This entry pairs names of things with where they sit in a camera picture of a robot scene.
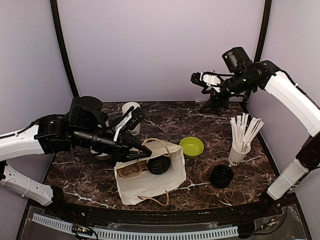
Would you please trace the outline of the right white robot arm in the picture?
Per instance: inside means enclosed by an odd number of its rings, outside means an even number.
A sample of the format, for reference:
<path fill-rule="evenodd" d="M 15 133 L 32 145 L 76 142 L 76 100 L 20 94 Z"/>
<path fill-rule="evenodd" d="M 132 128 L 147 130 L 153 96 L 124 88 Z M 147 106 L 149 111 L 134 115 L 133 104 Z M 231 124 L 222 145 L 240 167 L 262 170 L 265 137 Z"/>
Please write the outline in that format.
<path fill-rule="evenodd" d="M 320 107 L 294 82 L 291 76 L 269 60 L 253 63 L 251 60 L 228 61 L 229 74 L 210 71 L 194 73 L 191 81 L 201 86 L 209 100 L 203 109 L 211 109 L 215 114 L 226 108 L 231 97 L 245 91 L 261 89 L 281 102 L 298 124 L 298 134 L 306 137 L 306 142 L 294 160 L 267 188 L 268 197 L 255 205 L 255 213 L 266 217 L 275 208 L 273 200 L 280 199 L 312 170 L 320 166 Z"/>

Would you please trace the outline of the brown cardboard cup carrier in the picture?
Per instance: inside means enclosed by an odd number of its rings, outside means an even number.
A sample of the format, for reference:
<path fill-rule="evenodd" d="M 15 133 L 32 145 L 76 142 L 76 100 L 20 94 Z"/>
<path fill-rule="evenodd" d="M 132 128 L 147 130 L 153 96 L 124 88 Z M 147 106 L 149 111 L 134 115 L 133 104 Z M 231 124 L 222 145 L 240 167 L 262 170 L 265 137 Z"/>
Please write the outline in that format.
<path fill-rule="evenodd" d="M 141 172 L 147 171 L 148 166 L 146 161 L 137 161 L 136 163 L 127 165 L 125 167 L 117 169 L 117 174 L 121 178 L 132 178 L 138 176 Z"/>

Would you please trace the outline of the beige paper bag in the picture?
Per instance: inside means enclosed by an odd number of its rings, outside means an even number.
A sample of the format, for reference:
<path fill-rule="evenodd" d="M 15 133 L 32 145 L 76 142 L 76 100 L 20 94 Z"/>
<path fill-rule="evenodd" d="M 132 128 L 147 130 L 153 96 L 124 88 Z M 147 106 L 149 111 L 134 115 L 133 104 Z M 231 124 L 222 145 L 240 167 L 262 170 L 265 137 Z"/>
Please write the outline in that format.
<path fill-rule="evenodd" d="M 185 157 L 181 146 L 157 138 L 147 139 L 144 145 L 152 151 L 150 157 L 126 163 L 118 162 L 114 167 L 116 185 L 123 205 L 136 205 L 146 199 L 166 194 L 180 187 L 187 178 Z M 141 161 L 148 163 L 150 159 L 159 156 L 170 159 L 170 167 L 163 174 L 156 175 L 146 170 L 138 176 L 122 178 L 117 173 L 117 169 Z"/>

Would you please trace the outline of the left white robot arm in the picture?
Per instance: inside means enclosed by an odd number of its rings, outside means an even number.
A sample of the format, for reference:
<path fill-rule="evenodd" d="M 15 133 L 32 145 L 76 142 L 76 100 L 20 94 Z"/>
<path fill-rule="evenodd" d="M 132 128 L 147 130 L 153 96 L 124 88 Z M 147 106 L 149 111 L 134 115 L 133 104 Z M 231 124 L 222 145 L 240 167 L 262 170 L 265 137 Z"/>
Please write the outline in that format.
<path fill-rule="evenodd" d="M 112 165 L 149 157 L 152 151 L 142 145 L 128 130 L 133 129 L 142 116 L 125 116 L 110 132 L 106 114 L 52 114 L 41 117 L 28 127 L 0 137 L 0 185 L 22 197 L 50 207 L 60 218 L 71 213 L 61 188 L 39 183 L 19 173 L 7 160 L 28 155 L 50 155 L 68 152 L 75 147 L 111 157 Z"/>

